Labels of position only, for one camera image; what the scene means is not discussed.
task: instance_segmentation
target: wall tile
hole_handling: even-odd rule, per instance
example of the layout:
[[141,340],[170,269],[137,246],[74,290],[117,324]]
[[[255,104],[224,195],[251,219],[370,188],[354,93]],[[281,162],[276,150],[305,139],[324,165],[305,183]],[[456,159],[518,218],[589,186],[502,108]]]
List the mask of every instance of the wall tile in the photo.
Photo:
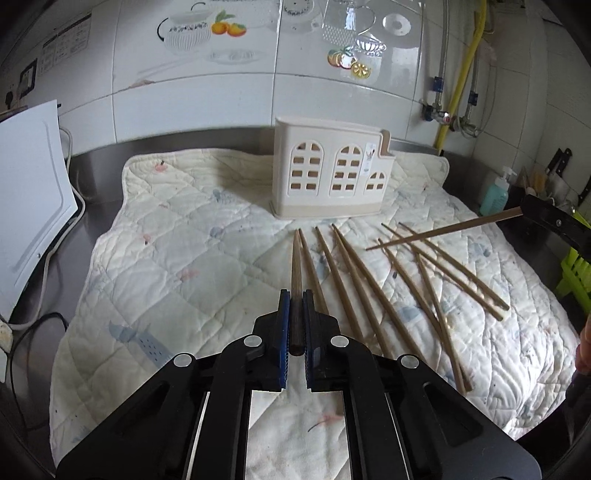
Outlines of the wall tile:
[[548,103],[591,127],[591,66],[548,53]]
[[[93,9],[84,50],[43,74],[37,65],[35,88],[24,97],[23,104],[34,106],[57,99],[61,114],[112,93],[113,44],[120,3],[121,0],[108,0]],[[37,45],[17,64],[10,75],[13,84],[18,85],[20,71],[39,58],[41,50],[42,44]]]
[[[347,18],[347,6],[330,1],[325,18],[316,4],[317,15],[302,13],[294,7],[281,16],[277,73],[319,77],[355,83],[412,99],[417,79],[418,54],[421,45],[421,15],[396,2],[369,0],[363,8],[354,9],[356,26],[368,28],[361,38],[347,35],[341,23]],[[354,56],[371,71],[365,79],[354,75],[352,69],[332,66],[329,53],[352,48],[344,58]],[[367,48],[383,48],[379,55],[362,52]]]
[[273,119],[301,115],[385,128],[404,138],[412,101],[390,93],[334,80],[278,74]]
[[527,75],[497,68],[495,107],[485,131],[517,147],[523,129],[529,79]]
[[272,93],[273,75],[265,73],[207,75],[124,90],[113,96],[117,142],[207,128],[269,126]]
[[548,39],[548,52],[567,57],[575,63],[585,61],[579,47],[564,27],[545,22],[544,28]]
[[63,113],[59,119],[60,126],[72,133],[73,155],[116,143],[111,95]]
[[[443,1],[425,0],[427,19],[443,28]],[[478,0],[450,0],[450,35],[468,45],[474,35],[474,12],[480,10]]]
[[27,55],[39,43],[48,39],[56,31],[70,24],[78,15],[90,12],[105,0],[57,0],[50,5],[31,26],[22,40],[15,46],[8,56],[5,67],[14,67],[19,59]]
[[495,170],[499,175],[503,173],[504,166],[513,165],[516,154],[515,147],[485,132],[478,137],[474,149],[474,158]]
[[530,56],[531,68],[527,110],[519,149],[527,156],[535,158],[540,147],[546,117],[546,101],[548,96],[548,52],[544,22],[539,14],[528,12],[527,29],[531,35]]
[[[273,73],[278,4],[274,0],[258,0],[220,5],[218,1],[205,0],[191,13],[191,4],[183,0],[124,0],[115,43],[114,91],[198,75]],[[243,35],[212,32],[222,10],[234,15],[227,22],[246,26]],[[195,33],[185,32],[185,37],[174,37],[171,29],[188,22],[205,26]]]
[[522,168],[525,168],[527,171],[528,176],[531,172],[531,167],[534,165],[534,159],[527,156],[526,153],[522,152],[521,150],[517,151],[517,155],[515,156],[515,161],[511,166],[512,170],[519,175],[519,172]]
[[547,165],[556,149],[570,148],[573,156],[564,170],[563,178],[577,193],[581,192],[591,176],[591,129],[563,111],[548,105],[546,123],[536,161]]
[[[443,30],[432,22],[426,22],[423,30],[423,43],[417,75],[417,85],[414,91],[414,100],[425,100],[433,103],[435,93],[431,91],[433,78],[439,75],[439,61],[441,58],[441,37]],[[443,88],[443,105],[447,105],[452,98],[456,85],[457,75],[462,66],[462,58],[466,46],[454,37],[450,37],[447,48],[446,77]]]
[[498,13],[491,39],[499,67],[530,74],[531,40],[525,14]]

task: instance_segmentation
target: wooden chopstick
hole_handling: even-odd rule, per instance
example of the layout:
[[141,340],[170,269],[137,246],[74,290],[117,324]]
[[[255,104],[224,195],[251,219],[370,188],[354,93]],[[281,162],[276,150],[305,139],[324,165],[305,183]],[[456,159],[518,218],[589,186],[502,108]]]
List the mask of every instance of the wooden chopstick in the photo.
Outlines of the wooden chopstick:
[[343,257],[345,264],[347,265],[347,269],[349,270],[351,280],[353,280],[353,285],[355,286],[355,290],[357,291],[357,295],[359,297],[359,300],[361,301],[361,305],[363,305],[363,310],[365,311],[365,314],[367,315],[367,318],[369,320],[369,324],[371,325],[375,333],[375,337],[378,340],[379,347],[382,349],[382,353],[386,358],[393,359],[394,357],[392,355],[392,352],[390,351],[390,348],[388,347],[388,343],[386,342],[384,333],[382,332],[382,328],[380,327],[378,319],[375,316],[374,309],[372,308],[371,303],[369,302],[369,297],[363,289],[363,285],[361,284],[361,278],[359,278],[357,269],[355,265],[353,265],[351,259],[349,258],[349,254],[347,253],[347,250],[339,236],[336,237],[336,242],[339,246],[340,254]]
[[466,385],[464,384],[465,373],[463,372],[462,367],[460,366],[460,362],[457,358],[456,349],[453,347],[452,339],[449,333],[449,327],[447,325],[445,317],[443,316],[443,311],[441,310],[441,304],[439,303],[439,299],[437,298],[437,294],[435,293],[433,284],[429,279],[429,275],[427,273],[427,269],[425,268],[421,255],[417,252],[414,252],[414,258],[417,262],[418,270],[421,273],[421,277],[423,278],[423,283],[427,287],[427,292],[431,297],[431,302],[433,303],[435,311],[437,312],[437,318],[439,319],[439,325],[441,326],[441,342],[443,343],[445,351],[447,352],[447,355],[449,356],[450,362],[452,364],[453,378],[456,381],[457,390],[459,393],[461,393],[461,395],[466,396]]
[[[381,244],[384,244],[384,242],[382,242],[381,239],[379,239],[378,242]],[[400,275],[402,277],[402,280],[406,283],[406,285],[407,285],[408,289],[410,290],[410,293],[413,295],[415,301],[418,303],[418,305],[421,307],[421,309],[425,312],[425,315],[427,315],[427,318],[429,319],[429,322],[431,322],[431,325],[433,326],[433,329],[435,330],[435,333],[437,334],[437,336],[439,338],[441,338],[441,327],[439,326],[439,322],[437,321],[437,319],[435,318],[435,315],[431,311],[431,308],[429,307],[429,305],[427,304],[427,302],[425,301],[425,299],[423,298],[423,296],[419,292],[417,286],[414,284],[413,279],[410,277],[408,272],[404,269],[404,267],[398,261],[398,258],[396,258],[394,256],[394,254],[392,253],[392,251],[389,248],[384,248],[384,253],[386,253],[386,256],[390,260],[390,263],[395,268],[395,270],[398,272],[398,275]]]
[[377,296],[378,300],[382,304],[382,307],[384,308],[384,310],[386,310],[386,313],[388,313],[388,316],[390,317],[390,320],[392,321],[392,323],[396,327],[396,330],[398,331],[398,333],[400,334],[400,336],[402,337],[404,342],[407,344],[407,347],[409,348],[410,353],[412,353],[413,355],[415,355],[416,357],[421,359],[423,362],[427,363],[423,353],[421,352],[421,349],[418,347],[416,342],[413,340],[413,337],[411,337],[410,333],[408,333],[408,330],[406,329],[402,320],[398,316],[398,313],[396,313],[396,310],[394,310],[394,307],[392,306],[392,304],[388,300],[386,294],[382,291],[382,288],[378,285],[378,282],[376,282],[375,279],[373,278],[369,269],[365,266],[365,264],[363,263],[361,258],[359,258],[359,255],[355,252],[355,250],[353,249],[351,244],[345,239],[345,237],[340,232],[338,227],[335,224],[333,224],[332,227],[335,229],[336,234],[339,236],[340,240],[343,242],[343,245],[347,249],[347,252],[349,253],[350,258],[357,265],[357,267],[361,270],[361,273],[363,273],[363,275],[365,276],[365,279],[368,281],[369,286],[374,291],[374,294]]
[[502,212],[495,213],[494,215],[473,218],[472,220],[467,220],[466,222],[455,223],[454,225],[447,225],[441,228],[436,228],[435,230],[430,230],[428,232],[400,237],[400,239],[398,240],[392,240],[391,242],[386,242],[382,245],[374,245],[372,247],[367,247],[366,250],[376,250],[378,248],[392,247],[394,245],[399,244],[407,244],[409,242],[414,242],[416,240],[423,240],[424,238],[431,238],[433,236],[445,235],[446,233],[458,232],[460,230],[465,230],[467,228],[486,225],[487,223],[500,222],[501,220],[507,220],[509,218],[518,217],[519,215],[523,215],[523,213],[521,212],[521,207],[515,207],[509,210],[503,210]]
[[318,235],[320,245],[322,246],[322,250],[324,251],[324,255],[326,256],[326,260],[329,263],[330,272],[332,273],[333,279],[335,281],[336,289],[339,292],[339,298],[343,304],[343,308],[345,309],[345,315],[349,321],[349,326],[351,327],[353,336],[356,340],[363,343],[363,334],[361,333],[361,328],[359,327],[357,315],[355,315],[355,311],[353,310],[353,306],[351,305],[349,296],[347,295],[347,290],[345,290],[345,285],[343,284],[343,280],[340,277],[339,270],[336,268],[335,259],[330,253],[329,247],[326,245],[320,229],[315,227],[315,230],[316,234]]
[[306,350],[302,319],[300,234],[294,233],[291,253],[290,354],[300,356]]
[[[394,235],[402,238],[402,236],[399,233],[396,232],[392,232]],[[457,275],[454,275],[452,272],[450,272],[450,270],[441,265],[437,260],[435,260],[431,255],[429,255],[428,253],[426,253],[424,250],[420,249],[419,247],[416,247],[415,245],[409,245],[409,247],[411,248],[411,250],[413,251],[417,251],[418,253],[420,253],[424,258],[426,258],[427,260],[429,260],[433,265],[435,265],[439,270],[441,270],[443,273],[445,273],[445,275],[447,275],[449,278],[451,278],[455,283],[457,283],[457,285],[468,295],[470,295],[474,300],[476,300],[487,312],[489,312],[494,318],[496,318],[498,321],[501,321],[503,319],[503,315],[501,315],[499,312],[497,312],[493,307],[491,307],[489,304],[487,304],[487,302],[484,301],[483,298],[481,298],[481,296],[478,295],[478,293],[476,293],[474,290],[472,290],[461,278],[459,278]]]
[[314,260],[312,260],[312,255],[310,254],[310,249],[308,248],[308,242],[306,242],[304,232],[301,231],[301,228],[298,230],[298,232],[300,234],[301,246],[304,252],[304,264],[306,265],[306,270],[308,271],[308,277],[310,277],[312,280],[314,306],[318,312],[330,315],[329,308],[326,305],[326,299],[322,293],[322,287],[320,286],[318,273],[316,273],[316,268],[314,267]]
[[[413,235],[418,235],[412,228],[409,226],[401,223],[406,230],[411,232]],[[382,226],[385,227],[392,233],[395,233],[388,225],[382,223]],[[465,276],[467,276],[470,280],[472,280],[480,289],[488,295],[498,306],[503,308],[504,310],[509,310],[510,307],[505,303],[505,301],[499,297],[486,283],[484,283],[480,278],[478,278],[474,273],[468,270],[464,265],[458,262],[455,258],[453,258],[450,254],[448,254],[443,248],[438,247],[433,242],[423,239],[423,242],[434,249],[437,253],[439,253],[443,258],[445,258],[449,263],[451,263],[454,267],[456,267],[460,272],[462,272]]]

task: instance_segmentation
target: power cord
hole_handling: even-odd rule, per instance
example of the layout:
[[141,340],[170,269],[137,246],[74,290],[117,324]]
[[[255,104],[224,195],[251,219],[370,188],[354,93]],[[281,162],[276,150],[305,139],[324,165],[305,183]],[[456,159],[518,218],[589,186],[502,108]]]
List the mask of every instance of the power cord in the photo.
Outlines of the power cord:
[[[70,131],[64,127],[60,127],[60,130],[62,130],[67,135],[68,140],[69,140],[68,156],[66,158],[66,170],[69,175],[70,174],[70,162],[72,160],[72,133],[70,133]],[[80,195],[80,193],[78,193],[78,191],[74,188],[74,185],[70,184],[70,187],[72,187],[72,192],[74,193],[74,195],[76,196],[76,198],[78,198],[78,201],[80,202],[80,205],[81,205],[80,213],[78,214],[78,216],[76,216],[76,218],[70,224],[70,226],[68,226],[68,228],[66,228],[66,230],[64,230],[62,235],[57,240],[56,244],[53,246],[53,248],[51,250],[49,250],[49,252],[47,253],[47,256],[45,257],[45,264],[43,266],[43,278],[41,280],[41,293],[39,294],[39,301],[37,303],[37,308],[35,309],[35,312],[33,314],[33,319],[27,323],[16,323],[16,324],[9,323],[8,326],[14,331],[26,330],[36,323],[36,321],[39,318],[39,315],[41,313],[41,306],[43,305],[43,297],[45,296],[45,289],[47,286],[47,273],[49,271],[49,261],[51,260],[53,255],[57,252],[57,249],[60,248],[61,243],[65,240],[65,238],[68,236],[68,234],[78,224],[78,222],[80,222],[80,219],[82,218],[82,216],[84,215],[84,213],[86,211],[86,202],[84,201],[84,198],[82,198],[82,195]]]
[[44,420],[41,423],[38,423],[32,427],[28,427],[27,426],[27,421],[25,419],[25,416],[22,412],[21,409],[21,405],[18,401],[18,397],[17,397],[17,392],[14,388],[14,375],[12,374],[12,366],[14,364],[14,355],[17,352],[17,348],[18,346],[21,344],[21,342],[25,339],[25,337],[31,333],[34,332],[35,330],[37,330],[37,328],[39,328],[44,322],[53,319],[53,318],[59,318],[64,326],[64,331],[66,331],[68,329],[68,324],[66,322],[66,319],[62,316],[61,313],[59,312],[51,312],[51,313],[46,313],[45,315],[43,315],[42,317],[40,317],[36,322],[33,323],[33,325],[31,325],[29,328],[27,328],[27,330],[24,331],[24,333],[16,340],[16,342],[14,342],[14,345],[12,347],[11,353],[10,353],[10,359],[8,361],[8,371],[10,372],[10,386],[12,389],[12,396],[14,398],[14,403],[17,406],[17,410],[18,410],[18,416],[21,419],[21,423],[22,423],[22,427],[24,429],[24,436],[25,436],[25,441],[28,441],[28,434],[29,432],[32,432],[34,430],[38,430],[42,427],[44,427],[46,424],[49,423],[49,419]]

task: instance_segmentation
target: black tool handle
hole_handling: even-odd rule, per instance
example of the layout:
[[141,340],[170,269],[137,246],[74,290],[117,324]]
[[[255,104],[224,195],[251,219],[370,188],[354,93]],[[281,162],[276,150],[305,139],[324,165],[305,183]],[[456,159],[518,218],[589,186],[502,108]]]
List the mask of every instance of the black tool handle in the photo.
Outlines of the black tool handle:
[[552,172],[552,170],[554,170],[554,167],[558,164],[558,161],[560,160],[560,158],[562,157],[562,150],[558,149],[556,150],[556,153],[554,154],[554,157],[552,157],[552,160],[550,160],[550,163],[548,163],[548,166],[546,167],[546,175],[550,174]]
[[562,154],[562,157],[560,157],[560,161],[558,162],[558,166],[556,167],[556,174],[559,177],[562,177],[564,169],[566,168],[566,165],[569,162],[570,157],[572,157],[572,156],[573,156],[573,153],[570,151],[570,148],[567,148],[566,150],[564,150],[564,153]]
[[587,195],[589,194],[589,192],[591,192],[591,177],[589,177],[589,180],[587,181],[587,185],[585,185],[585,188],[583,189],[583,191],[579,195],[579,205],[578,206],[581,206],[581,203],[583,203],[585,201],[585,198],[587,198]]

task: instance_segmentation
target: white quilted mat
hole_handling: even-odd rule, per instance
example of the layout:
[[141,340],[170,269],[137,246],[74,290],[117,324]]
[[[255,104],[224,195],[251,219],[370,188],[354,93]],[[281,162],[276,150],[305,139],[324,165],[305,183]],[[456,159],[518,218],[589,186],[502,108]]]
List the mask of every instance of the white quilted mat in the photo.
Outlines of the white quilted mat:
[[[381,222],[418,231],[473,218],[441,188],[444,158],[399,154],[375,216],[339,219],[349,242],[383,285],[432,368],[449,383],[449,360],[424,313],[380,251],[364,252]],[[293,232],[313,249],[330,312],[350,335],[312,227],[320,225],[351,292],[366,344],[379,346],[330,233],[333,219],[281,221],[269,211],[272,159],[227,150],[143,155],[123,170],[124,203],[94,248],[76,316],[60,343],[51,382],[51,448],[57,462],[174,354],[220,352],[277,308],[290,287]],[[554,295],[516,255],[496,225],[435,239],[495,290],[511,310],[499,322],[454,284],[430,271],[452,339],[467,370],[471,402],[517,438],[563,400],[577,336]],[[420,285],[406,247],[397,257]],[[379,304],[394,354],[404,345]],[[303,361],[290,357],[288,389],[255,393],[248,477],[347,478],[338,394],[306,390]]]

